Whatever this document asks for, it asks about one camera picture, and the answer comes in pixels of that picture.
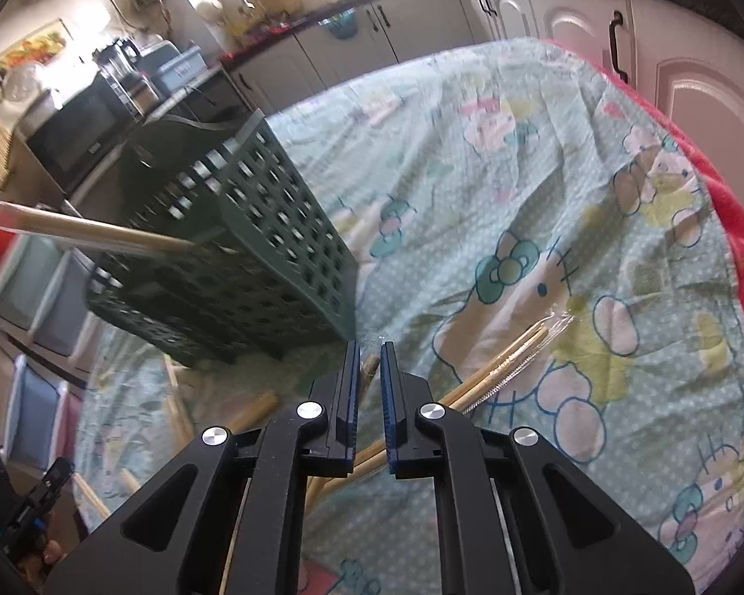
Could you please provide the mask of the white lower cabinets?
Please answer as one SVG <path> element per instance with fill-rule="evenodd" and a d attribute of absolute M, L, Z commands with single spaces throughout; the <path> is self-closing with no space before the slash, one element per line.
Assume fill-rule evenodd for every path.
<path fill-rule="evenodd" d="M 473 43 L 552 40 L 620 77 L 718 168 L 744 205 L 744 40 L 667 0 L 377 0 L 359 33 L 318 23 L 238 67 L 249 103 L 280 112 L 395 63 Z"/>

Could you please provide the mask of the light blue plastic box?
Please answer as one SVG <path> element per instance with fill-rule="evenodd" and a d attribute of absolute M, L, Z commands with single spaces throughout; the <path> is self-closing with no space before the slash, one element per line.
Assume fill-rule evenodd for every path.
<path fill-rule="evenodd" d="M 162 97 L 170 97 L 206 70 L 200 47 L 192 46 L 153 72 L 151 82 Z"/>

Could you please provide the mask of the black microwave oven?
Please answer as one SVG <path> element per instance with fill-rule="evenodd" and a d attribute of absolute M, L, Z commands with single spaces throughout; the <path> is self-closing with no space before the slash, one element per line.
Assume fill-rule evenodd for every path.
<path fill-rule="evenodd" d="M 135 120 L 127 102 L 96 77 L 32 129 L 25 144 L 56 184 L 71 192 Z"/>

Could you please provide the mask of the Hello Kitty tablecloth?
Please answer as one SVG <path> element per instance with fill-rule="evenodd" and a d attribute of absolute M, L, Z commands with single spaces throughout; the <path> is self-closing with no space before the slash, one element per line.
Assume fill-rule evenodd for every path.
<path fill-rule="evenodd" d="M 514 43 L 413 60 L 333 87 L 268 125 L 355 257 L 357 336 L 446 394 L 582 280 L 579 250 L 529 208 L 540 145 Z M 699 593 L 744 545 L 744 362 L 718 376 L 648 344 L 601 400 L 555 340 L 474 410 L 548 436 L 684 565 Z"/>

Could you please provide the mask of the chopstick pair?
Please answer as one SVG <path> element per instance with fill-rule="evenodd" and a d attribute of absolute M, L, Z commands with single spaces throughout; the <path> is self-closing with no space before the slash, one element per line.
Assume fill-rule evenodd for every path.
<path fill-rule="evenodd" d="M 502 349 L 485 367 L 474 372 L 468 380 L 462 381 L 449 394 L 438 400 L 444 407 L 450 407 L 461 414 L 475 409 L 485 400 L 497 394 L 506 383 L 535 361 L 539 353 L 557 339 L 575 320 L 574 314 L 563 310 L 552 310 L 546 317 L 525 329 L 524 333 Z M 348 478 L 313 478 L 306 487 L 306 512 L 310 512 L 322 497 L 342 489 L 350 483 L 377 472 L 385 462 L 385 441 L 379 439 L 357 454 L 355 466 Z"/>
<path fill-rule="evenodd" d="M 138 256 L 179 254 L 196 247 L 196 244 L 185 239 L 127 229 L 3 200 L 0 200 L 0 230 L 51 238 L 85 250 Z"/>

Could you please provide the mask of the green perforated utensil basket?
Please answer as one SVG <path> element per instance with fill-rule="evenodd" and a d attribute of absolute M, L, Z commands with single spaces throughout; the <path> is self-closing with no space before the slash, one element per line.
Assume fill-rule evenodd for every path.
<path fill-rule="evenodd" d="M 190 246 L 99 255 L 95 316 L 188 367 L 355 338 L 355 257 L 262 112 L 148 123 L 110 174 L 119 224 Z"/>

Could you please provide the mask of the plastic drawer unit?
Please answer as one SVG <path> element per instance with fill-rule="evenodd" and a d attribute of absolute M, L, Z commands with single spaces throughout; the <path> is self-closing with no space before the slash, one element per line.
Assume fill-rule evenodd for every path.
<path fill-rule="evenodd" d="M 91 261 L 18 237 L 0 262 L 0 457 L 30 473 L 73 457 L 103 324 L 88 310 Z"/>

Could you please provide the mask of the red pink blanket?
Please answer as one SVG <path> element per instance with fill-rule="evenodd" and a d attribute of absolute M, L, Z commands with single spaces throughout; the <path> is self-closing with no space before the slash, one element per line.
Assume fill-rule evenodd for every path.
<path fill-rule="evenodd" d="M 578 252 L 552 348 L 617 400 L 648 344 L 688 344 L 700 371 L 744 362 L 744 209 L 707 157 L 629 86 L 555 45 L 514 43 L 542 138 L 529 208 Z"/>

